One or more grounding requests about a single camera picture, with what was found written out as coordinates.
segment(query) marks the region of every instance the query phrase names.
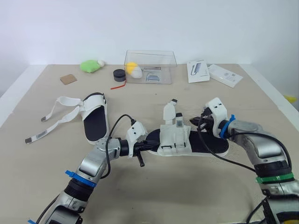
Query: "white box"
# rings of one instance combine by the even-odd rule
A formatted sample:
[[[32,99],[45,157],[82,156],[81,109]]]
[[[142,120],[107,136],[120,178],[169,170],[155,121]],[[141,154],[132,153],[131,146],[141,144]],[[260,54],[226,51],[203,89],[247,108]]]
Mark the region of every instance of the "white box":
[[[205,60],[191,61],[187,63],[188,82],[196,83],[210,80],[209,70]]]
[[[243,78],[242,76],[239,76],[215,64],[210,65],[208,70],[212,79],[215,79],[216,81],[232,88],[234,88],[234,86]]]

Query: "white wall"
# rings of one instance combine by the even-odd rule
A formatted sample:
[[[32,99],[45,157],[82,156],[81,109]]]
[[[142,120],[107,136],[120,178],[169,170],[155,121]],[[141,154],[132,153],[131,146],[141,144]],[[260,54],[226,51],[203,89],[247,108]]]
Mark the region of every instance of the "white wall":
[[[8,2],[0,5],[0,97],[29,65],[9,31],[8,6]]]
[[[101,58],[127,49],[175,52],[178,63],[253,63],[299,96],[298,0],[10,0],[7,30],[33,64]]]

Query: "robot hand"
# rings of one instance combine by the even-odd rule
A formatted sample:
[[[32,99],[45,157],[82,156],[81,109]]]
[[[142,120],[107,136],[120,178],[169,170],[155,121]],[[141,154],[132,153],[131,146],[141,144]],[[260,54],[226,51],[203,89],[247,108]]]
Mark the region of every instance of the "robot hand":
[[[208,102],[201,116],[190,121],[198,126],[200,138],[200,132],[205,129],[213,136],[230,139],[245,149],[255,169],[220,159],[256,173],[256,180],[266,195],[262,204],[267,223],[299,220],[299,181],[294,179],[290,156],[280,141],[258,124],[236,120],[234,115],[228,119],[219,98]]]

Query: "white ball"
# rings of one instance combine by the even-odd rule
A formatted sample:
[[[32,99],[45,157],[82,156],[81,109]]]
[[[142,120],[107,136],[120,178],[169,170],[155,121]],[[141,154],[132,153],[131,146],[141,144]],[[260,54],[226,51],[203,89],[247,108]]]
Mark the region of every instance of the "white ball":
[[[139,66],[137,66],[136,68],[134,68],[134,70],[131,73],[131,76],[133,78],[142,78],[142,70]]]
[[[101,68],[102,67],[104,67],[104,65],[105,65],[105,62],[104,61],[102,61],[102,60],[98,60],[98,64],[101,66]]]

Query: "green cable tie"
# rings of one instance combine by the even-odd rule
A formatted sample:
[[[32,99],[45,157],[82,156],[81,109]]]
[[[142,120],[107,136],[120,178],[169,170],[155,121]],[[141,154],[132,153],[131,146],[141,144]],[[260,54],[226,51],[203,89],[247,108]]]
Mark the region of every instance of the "green cable tie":
[[[268,177],[257,177],[256,181],[258,183],[265,183],[265,182],[273,182],[273,181],[283,181],[287,179],[291,179],[294,177],[293,173],[285,174],[285,175],[280,175],[280,176],[268,176]]]

